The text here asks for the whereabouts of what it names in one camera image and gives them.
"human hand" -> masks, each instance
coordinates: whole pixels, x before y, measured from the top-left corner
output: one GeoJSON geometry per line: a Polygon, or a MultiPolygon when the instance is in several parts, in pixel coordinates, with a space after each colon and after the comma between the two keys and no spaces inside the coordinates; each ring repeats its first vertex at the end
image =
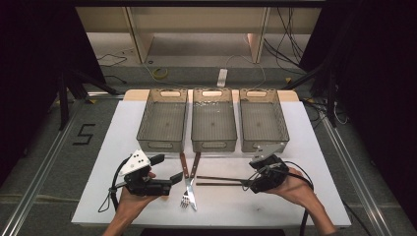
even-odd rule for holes
{"type": "MultiPolygon", "coordinates": [[[[303,176],[301,171],[292,167],[289,167],[289,172],[298,176],[303,176]]],[[[281,185],[267,190],[266,193],[281,196],[289,202],[301,207],[306,207],[311,201],[317,201],[315,193],[305,181],[289,175],[281,185]]]]}
{"type": "MultiPolygon", "coordinates": [[[[301,171],[292,167],[289,167],[289,172],[303,176],[301,171]]],[[[311,215],[320,235],[328,235],[336,231],[322,203],[305,181],[288,175],[281,185],[267,190],[266,193],[281,196],[293,204],[304,207],[311,215]]]]}
{"type": "MultiPolygon", "coordinates": [[[[154,178],[156,175],[150,172],[149,177],[154,178]]],[[[133,195],[126,187],[123,187],[116,214],[103,235],[121,235],[142,210],[157,198],[159,196],[133,195]]]]}

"translucent plastic bin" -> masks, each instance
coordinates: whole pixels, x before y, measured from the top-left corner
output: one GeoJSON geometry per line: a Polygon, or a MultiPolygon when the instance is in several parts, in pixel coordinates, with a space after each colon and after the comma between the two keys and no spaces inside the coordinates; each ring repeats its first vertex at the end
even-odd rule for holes
{"type": "Polygon", "coordinates": [[[235,150],[237,132],[231,89],[194,89],[191,140],[194,152],[235,150]]]}
{"type": "Polygon", "coordinates": [[[143,151],[181,152],[187,120],[186,89],[151,89],[137,135],[143,151]]]}
{"type": "Polygon", "coordinates": [[[239,111],[243,152],[271,144],[284,151],[289,135],[276,89],[240,89],[239,111]]]}

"metal fork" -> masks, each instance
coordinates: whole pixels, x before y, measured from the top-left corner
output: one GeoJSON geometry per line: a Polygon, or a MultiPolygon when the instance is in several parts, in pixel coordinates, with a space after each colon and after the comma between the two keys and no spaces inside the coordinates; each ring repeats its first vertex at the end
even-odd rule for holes
{"type": "Polygon", "coordinates": [[[187,206],[190,204],[190,198],[188,198],[188,192],[187,190],[184,192],[183,198],[181,199],[181,207],[187,208],[187,206]]]}
{"type": "MultiPolygon", "coordinates": [[[[182,164],[182,167],[183,167],[184,179],[187,181],[187,179],[188,179],[190,176],[188,175],[187,162],[186,162],[186,159],[185,159],[185,154],[184,154],[184,152],[181,152],[181,153],[180,153],[180,159],[181,159],[181,164],[182,164]]],[[[187,191],[187,190],[185,190],[184,195],[183,195],[183,197],[182,197],[182,199],[181,199],[181,204],[180,204],[180,206],[181,206],[182,208],[187,208],[187,206],[188,206],[189,204],[190,204],[190,198],[188,197],[188,191],[187,191]]]]}

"floor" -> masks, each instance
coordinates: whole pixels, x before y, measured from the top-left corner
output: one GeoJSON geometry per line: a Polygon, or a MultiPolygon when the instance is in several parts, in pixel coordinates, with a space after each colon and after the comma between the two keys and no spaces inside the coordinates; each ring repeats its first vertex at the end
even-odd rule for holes
{"type": "MultiPolygon", "coordinates": [[[[102,65],[107,83],[120,91],[155,86],[215,86],[222,68],[228,69],[226,86],[234,89],[243,86],[279,89],[286,85],[287,80],[296,80],[301,76],[299,74],[303,74],[291,63],[277,63],[265,49],[261,63],[253,64],[244,34],[157,34],[145,65],[137,63],[127,34],[91,33],[89,38],[97,58],[106,54],[118,56],[107,55],[98,62],[102,65]],[[149,71],[155,68],[167,69],[168,77],[153,80],[149,71]]],[[[281,38],[282,35],[267,35],[267,40],[274,47],[281,38]]],[[[298,45],[304,48],[309,36],[297,35],[296,39],[298,45]]],[[[280,50],[292,60],[297,60],[289,40],[284,40],[280,50]]],[[[307,82],[295,90],[300,98],[310,98],[311,83],[307,82]]],[[[72,224],[71,218],[122,96],[105,95],[89,85],[86,89],[91,94],[86,101],[74,100],[69,94],[72,119],[65,132],[58,130],[58,101],[51,105],[43,125],[28,147],[27,156],[19,161],[0,189],[2,230],[23,199],[33,195],[27,211],[24,211],[26,214],[22,215],[22,224],[17,227],[18,235],[99,235],[103,232],[103,226],[85,228],[72,224]],[[78,136],[83,127],[85,133],[93,136],[88,145],[75,145],[87,141],[85,137],[78,136]]],[[[315,101],[323,102],[322,97],[315,97],[315,101]]],[[[367,235],[354,217],[356,214],[372,235],[417,235],[373,165],[355,128],[348,120],[346,122],[342,104],[336,109],[339,118],[336,129],[328,125],[327,119],[316,108],[310,105],[305,107],[337,190],[353,210],[347,210],[352,225],[342,229],[342,233],[367,235]],[[339,148],[335,143],[344,144],[345,148],[339,148]]],[[[103,201],[104,197],[100,196],[97,200],[103,201]]],[[[125,235],[139,235],[141,231],[141,228],[132,226],[125,235]]],[[[286,235],[298,235],[298,228],[284,231],[286,235]]],[[[317,235],[317,232],[314,227],[308,227],[305,235],[317,235]]]]}

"cable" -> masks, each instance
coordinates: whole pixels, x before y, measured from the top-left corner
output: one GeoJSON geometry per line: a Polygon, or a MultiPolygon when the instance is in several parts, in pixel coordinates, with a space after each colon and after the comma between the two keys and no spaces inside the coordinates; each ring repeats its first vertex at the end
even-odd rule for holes
{"type": "Polygon", "coordinates": [[[285,29],[284,37],[286,35],[288,35],[288,38],[290,39],[290,42],[291,42],[291,46],[292,46],[292,49],[293,49],[294,56],[295,56],[295,58],[298,61],[297,55],[298,55],[298,57],[301,58],[302,55],[300,55],[300,52],[302,54],[303,53],[303,50],[298,46],[298,43],[296,42],[296,40],[294,38],[294,35],[292,33],[292,26],[293,26],[292,15],[294,13],[294,9],[293,8],[289,8],[288,9],[288,24],[287,24],[287,27],[285,26],[285,22],[282,19],[281,13],[279,12],[279,8],[276,8],[276,11],[278,12],[278,15],[279,15],[279,17],[281,19],[282,25],[283,25],[283,27],[285,29]]]}
{"type": "Polygon", "coordinates": [[[305,106],[312,107],[317,112],[317,118],[310,119],[310,122],[318,121],[320,119],[320,111],[322,111],[322,108],[317,107],[315,103],[308,101],[309,99],[310,98],[308,98],[308,99],[300,99],[300,100],[301,100],[301,102],[303,102],[303,104],[305,106]]]}
{"type": "Polygon", "coordinates": [[[266,39],[264,39],[264,42],[266,43],[266,44],[264,44],[265,46],[269,46],[270,49],[273,50],[273,52],[275,52],[275,54],[273,54],[267,48],[267,50],[269,51],[269,53],[272,54],[272,55],[274,55],[276,59],[279,59],[279,60],[284,61],[284,62],[289,62],[289,63],[293,64],[294,66],[298,67],[299,69],[301,69],[300,66],[297,63],[295,63],[294,61],[292,61],[287,56],[285,56],[282,52],[279,51],[280,45],[278,45],[278,47],[275,49],[266,39]]]}
{"type": "Polygon", "coordinates": [[[302,181],[306,182],[306,183],[309,185],[309,187],[310,187],[312,190],[314,190],[313,183],[312,183],[310,180],[308,180],[308,179],[304,178],[303,176],[300,176],[300,175],[297,175],[297,174],[293,174],[293,173],[290,173],[290,172],[285,172],[285,171],[278,170],[278,169],[270,169],[270,171],[273,171],[273,172],[278,172],[278,173],[281,173],[281,174],[284,174],[284,175],[288,175],[288,176],[291,176],[291,177],[294,177],[294,178],[300,179],[300,180],[302,180],[302,181]]]}
{"type": "Polygon", "coordinates": [[[100,65],[100,66],[104,66],[104,67],[112,67],[112,66],[114,66],[114,65],[120,64],[120,63],[122,63],[122,62],[124,62],[124,61],[128,60],[128,58],[127,58],[127,57],[116,56],[116,55],[113,55],[113,54],[105,54],[104,56],[99,57],[99,58],[96,58],[96,59],[97,59],[97,61],[99,61],[99,60],[103,59],[103,58],[104,58],[104,57],[106,57],[106,56],[112,56],[112,57],[120,58],[120,59],[122,59],[122,60],[121,60],[121,61],[119,61],[119,62],[113,63],[113,64],[111,64],[111,65],[100,65]]]}
{"type": "Polygon", "coordinates": [[[114,209],[117,209],[119,207],[119,202],[117,201],[116,192],[117,192],[117,189],[123,187],[123,185],[122,186],[116,186],[116,180],[117,180],[117,176],[120,172],[120,169],[122,169],[122,167],[126,164],[126,162],[128,162],[129,158],[130,157],[124,159],[122,161],[122,163],[120,163],[119,167],[117,167],[116,173],[114,174],[114,177],[113,177],[113,181],[111,182],[111,187],[108,189],[107,197],[104,199],[104,202],[100,206],[100,208],[98,209],[98,212],[104,212],[104,211],[107,211],[109,209],[110,199],[113,202],[114,209]],[[102,209],[102,207],[104,206],[104,204],[106,202],[107,202],[107,208],[102,209]]]}
{"type": "Polygon", "coordinates": [[[337,119],[337,121],[338,121],[340,124],[342,124],[342,125],[347,124],[347,121],[349,120],[349,117],[348,117],[348,116],[346,116],[346,119],[345,119],[344,121],[341,121],[341,120],[338,118],[337,114],[336,114],[336,106],[337,106],[337,103],[334,105],[334,109],[333,109],[334,117],[337,119]]]}
{"type": "Polygon", "coordinates": [[[122,80],[122,79],[118,78],[117,76],[104,76],[104,77],[115,78],[115,79],[117,79],[117,80],[121,81],[123,84],[127,84],[127,83],[128,83],[127,81],[124,81],[124,80],[122,80]]]}
{"type": "Polygon", "coordinates": [[[310,178],[309,174],[307,174],[307,172],[303,168],[301,168],[301,166],[299,166],[298,164],[296,164],[296,163],[294,163],[292,161],[284,161],[284,163],[289,163],[289,164],[293,164],[293,165],[297,166],[307,176],[307,178],[310,181],[311,188],[312,188],[312,190],[314,190],[314,185],[313,185],[312,179],[310,178]]]}

